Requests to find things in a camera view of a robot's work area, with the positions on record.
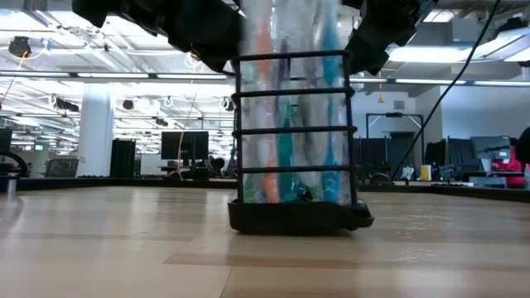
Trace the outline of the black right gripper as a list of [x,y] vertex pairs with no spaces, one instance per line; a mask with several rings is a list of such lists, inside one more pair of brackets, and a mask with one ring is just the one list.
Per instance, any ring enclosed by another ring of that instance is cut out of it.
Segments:
[[374,46],[405,46],[416,35],[417,24],[437,3],[438,0],[364,0],[360,36],[354,32],[344,49],[349,73],[377,74],[388,61],[388,54]]

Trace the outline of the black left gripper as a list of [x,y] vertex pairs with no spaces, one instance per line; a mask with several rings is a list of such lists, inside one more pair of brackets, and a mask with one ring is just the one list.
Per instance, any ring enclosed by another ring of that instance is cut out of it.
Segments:
[[216,73],[239,56],[243,17],[223,0],[122,0],[120,15]]

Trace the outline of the blue toothbrush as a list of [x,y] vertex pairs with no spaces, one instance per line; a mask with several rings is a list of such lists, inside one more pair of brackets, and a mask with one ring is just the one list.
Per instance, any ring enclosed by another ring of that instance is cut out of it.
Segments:
[[[335,33],[335,14],[332,6],[326,6],[323,14],[323,29],[320,39],[322,50],[334,50],[336,48],[337,37]],[[328,55],[322,57],[323,79],[328,88],[335,86],[336,72],[338,70],[338,56]],[[332,125],[333,122],[333,94],[328,94],[326,117],[327,124]],[[337,166],[338,162],[335,159],[333,149],[333,132],[327,135],[327,152],[325,163],[328,166]],[[340,173],[338,171],[326,171],[322,175],[323,178],[323,195],[327,202],[337,202],[339,192]]]

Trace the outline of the orange toothbrush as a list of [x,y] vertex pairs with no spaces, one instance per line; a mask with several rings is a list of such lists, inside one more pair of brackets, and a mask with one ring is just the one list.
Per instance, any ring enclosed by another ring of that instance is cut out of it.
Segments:
[[[270,20],[261,21],[258,37],[258,54],[272,53]],[[269,91],[272,89],[272,61],[259,60],[257,62],[259,88]],[[274,128],[273,97],[263,96],[258,100],[258,127]],[[277,166],[276,136],[263,134],[258,139],[258,157],[262,167]],[[278,174],[276,172],[263,173],[263,190],[268,203],[279,202]]]

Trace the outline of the black wire toothbrush holder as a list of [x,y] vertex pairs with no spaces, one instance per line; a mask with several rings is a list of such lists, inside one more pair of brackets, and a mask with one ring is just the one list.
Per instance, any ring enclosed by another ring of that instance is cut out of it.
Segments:
[[[300,58],[341,58],[343,63],[342,87],[325,87],[319,89],[275,89],[263,91],[241,90],[241,63],[246,61],[266,62],[269,60],[285,60]],[[235,68],[235,89],[232,100],[235,104],[234,131],[236,141],[237,164],[234,169],[237,175],[237,194],[234,201],[228,203],[230,227],[241,233],[265,234],[299,234],[321,233],[327,230],[345,229],[354,231],[367,228],[373,224],[374,217],[368,206],[358,198],[357,182],[355,179],[356,166],[354,159],[354,139],[357,127],[353,125],[351,99],[354,95],[350,87],[349,70],[345,63],[349,58],[346,50],[314,50],[285,53],[268,53],[256,55],[242,55],[233,59]],[[343,94],[346,108],[346,124],[343,126],[310,126],[310,127],[273,127],[273,128],[242,128],[242,101],[251,97],[267,97],[276,95],[313,95],[313,94]],[[302,132],[344,132],[346,134],[348,163],[343,166],[243,166],[242,140],[245,136],[266,136]],[[247,203],[243,199],[243,176],[245,174],[285,174],[322,172],[349,174],[348,186],[350,204],[340,205],[329,201],[295,201],[293,203]]]

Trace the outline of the bright ceiling light panel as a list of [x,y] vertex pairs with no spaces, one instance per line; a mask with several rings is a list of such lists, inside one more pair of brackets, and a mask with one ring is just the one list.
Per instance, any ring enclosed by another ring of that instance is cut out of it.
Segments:
[[[492,41],[477,47],[472,62],[495,60],[513,61],[512,56],[530,48],[530,27],[503,31]],[[392,62],[407,63],[463,63],[472,46],[404,46],[393,47],[389,53]]]

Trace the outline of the black desk monitor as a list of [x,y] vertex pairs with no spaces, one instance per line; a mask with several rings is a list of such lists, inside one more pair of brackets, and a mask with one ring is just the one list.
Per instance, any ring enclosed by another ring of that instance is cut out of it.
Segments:
[[209,156],[209,133],[163,132],[161,134],[162,160],[204,160]]

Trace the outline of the long ceiling light bar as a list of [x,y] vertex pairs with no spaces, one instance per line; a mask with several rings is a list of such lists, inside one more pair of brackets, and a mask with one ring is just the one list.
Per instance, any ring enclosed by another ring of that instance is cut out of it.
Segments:
[[[169,82],[169,81],[194,81],[226,82],[231,78],[224,74],[158,74],[158,73],[101,73],[101,72],[59,72],[59,71],[22,71],[0,70],[0,78],[14,79],[47,79],[64,81],[101,81],[101,82]],[[415,79],[415,78],[371,78],[350,76],[351,84],[407,84],[407,85],[446,85],[449,79]],[[507,87],[527,88],[530,81],[522,80],[462,80],[455,82],[456,86],[471,87]]]

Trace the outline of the black cabinet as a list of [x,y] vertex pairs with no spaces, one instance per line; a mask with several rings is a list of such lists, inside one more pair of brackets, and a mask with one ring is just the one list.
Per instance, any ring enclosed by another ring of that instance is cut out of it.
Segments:
[[132,178],[136,155],[134,140],[114,139],[112,144],[110,176],[112,178]]

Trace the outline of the white pillar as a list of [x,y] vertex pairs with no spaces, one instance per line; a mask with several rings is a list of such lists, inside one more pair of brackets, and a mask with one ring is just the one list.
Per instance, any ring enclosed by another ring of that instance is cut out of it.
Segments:
[[78,177],[109,175],[114,104],[111,84],[84,84],[77,150]]

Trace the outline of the grey desk monitor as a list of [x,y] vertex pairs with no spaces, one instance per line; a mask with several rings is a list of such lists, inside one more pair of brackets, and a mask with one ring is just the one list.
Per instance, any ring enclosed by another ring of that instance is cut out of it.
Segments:
[[482,163],[486,172],[506,171],[510,162],[511,146],[509,137],[472,137],[475,158]]

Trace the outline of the person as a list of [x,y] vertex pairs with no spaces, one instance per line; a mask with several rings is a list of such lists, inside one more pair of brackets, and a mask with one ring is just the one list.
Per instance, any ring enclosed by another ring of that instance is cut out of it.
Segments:
[[495,171],[520,172],[506,178],[509,189],[530,190],[530,126],[519,137],[510,137],[510,158],[492,160]]

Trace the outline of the black metal frame stand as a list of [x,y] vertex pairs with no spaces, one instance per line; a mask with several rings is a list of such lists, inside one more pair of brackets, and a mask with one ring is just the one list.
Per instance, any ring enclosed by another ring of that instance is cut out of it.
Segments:
[[381,118],[408,118],[411,122],[413,122],[418,128],[418,139],[421,141],[421,150],[422,150],[422,159],[424,159],[425,154],[425,137],[423,132],[423,126],[425,124],[424,117],[421,114],[414,114],[414,113],[400,113],[400,112],[392,112],[392,113],[366,113],[365,114],[365,135],[367,138],[369,138],[369,130],[370,128]]

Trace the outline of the black aluminium table frame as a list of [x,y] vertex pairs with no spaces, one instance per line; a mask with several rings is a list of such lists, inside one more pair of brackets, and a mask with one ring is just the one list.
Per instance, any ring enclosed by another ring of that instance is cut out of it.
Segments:
[[[60,190],[105,186],[168,187],[214,190],[236,190],[233,181],[173,181],[118,178],[17,178],[17,190]],[[492,199],[530,204],[530,190],[509,190],[449,185],[359,185],[359,192],[433,194]]]

